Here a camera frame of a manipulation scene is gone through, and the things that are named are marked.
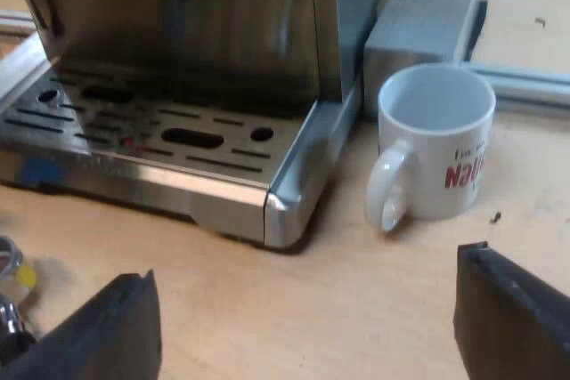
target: drip tray grate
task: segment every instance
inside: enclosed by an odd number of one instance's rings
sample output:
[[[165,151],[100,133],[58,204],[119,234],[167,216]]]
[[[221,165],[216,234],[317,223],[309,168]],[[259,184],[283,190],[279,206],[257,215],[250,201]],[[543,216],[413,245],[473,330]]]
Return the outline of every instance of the drip tray grate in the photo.
[[[0,138],[71,153],[93,150],[98,157],[267,189],[308,113],[261,116],[218,108],[188,90],[121,82],[114,76],[49,69],[2,112]]]

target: white mug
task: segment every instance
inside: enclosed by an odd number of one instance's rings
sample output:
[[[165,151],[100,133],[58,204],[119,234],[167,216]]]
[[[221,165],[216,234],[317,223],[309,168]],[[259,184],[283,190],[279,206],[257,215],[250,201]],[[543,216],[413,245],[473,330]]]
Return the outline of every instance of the white mug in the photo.
[[[366,218],[392,230],[408,213],[443,219],[476,200],[495,94],[459,66],[423,64],[391,76],[379,92],[379,146]]]

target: wooden countertop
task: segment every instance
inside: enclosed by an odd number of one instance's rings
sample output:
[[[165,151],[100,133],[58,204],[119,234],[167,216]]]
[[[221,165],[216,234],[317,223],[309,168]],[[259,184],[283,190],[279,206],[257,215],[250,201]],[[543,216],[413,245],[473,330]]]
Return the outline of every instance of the wooden countertop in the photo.
[[[363,220],[377,157],[360,124],[300,255],[277,255],[187,222],[0,187],[2,233],[40,276],[27,311],[44,333],[121,272],[154,268],[161,379],[467,378],[453,340],[457,245],[488,239],[570,293],[570,123],[499,114],[478,204],[389,236]],[[496,225],[489,220],[497,211]]]

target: drip tray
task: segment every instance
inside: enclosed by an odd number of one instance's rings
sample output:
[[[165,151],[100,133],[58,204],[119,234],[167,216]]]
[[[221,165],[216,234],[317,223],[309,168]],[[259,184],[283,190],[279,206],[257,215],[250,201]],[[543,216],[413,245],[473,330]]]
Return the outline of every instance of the drip tray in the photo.
[[[0,61],[0,82],[1,182],[181,215],[274,249],[303,235],[362,94],[356,85],[344,102],[301,110],[236,106],[55,69],[37,36]]]
[[[268,189],[305,118],[220,109],[206,97],[193,104],[191,93],[116,80],[50,69],[2,113],[0,136]]]

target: espresso machine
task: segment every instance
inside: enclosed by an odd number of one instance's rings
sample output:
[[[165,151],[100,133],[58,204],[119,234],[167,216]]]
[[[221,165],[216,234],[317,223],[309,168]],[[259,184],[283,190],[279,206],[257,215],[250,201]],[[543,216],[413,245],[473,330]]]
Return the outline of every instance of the espresso machine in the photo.
[[[26,0],[0,180],[294,246],[362,102],[375,0]]]

